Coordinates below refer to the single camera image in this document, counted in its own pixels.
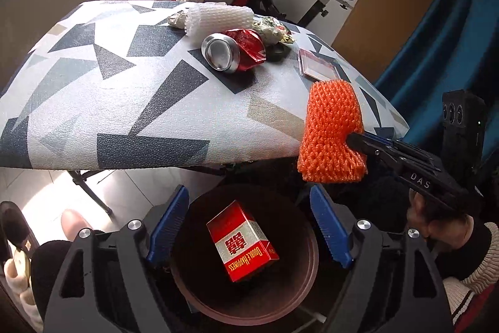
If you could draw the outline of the person's right hand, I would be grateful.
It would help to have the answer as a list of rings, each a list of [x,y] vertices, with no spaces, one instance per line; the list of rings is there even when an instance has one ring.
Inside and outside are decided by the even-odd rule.
[[[424,239],[439,241],[455,250],[469,246],[487,251],[490,246],[492,240],[490,231],[483,225],[475,224],[472,216],[458,216],[450,220],[431,220],[425,213],[426,201],[422,194],[411,189],[409,201],[408,227],[417,229]]]

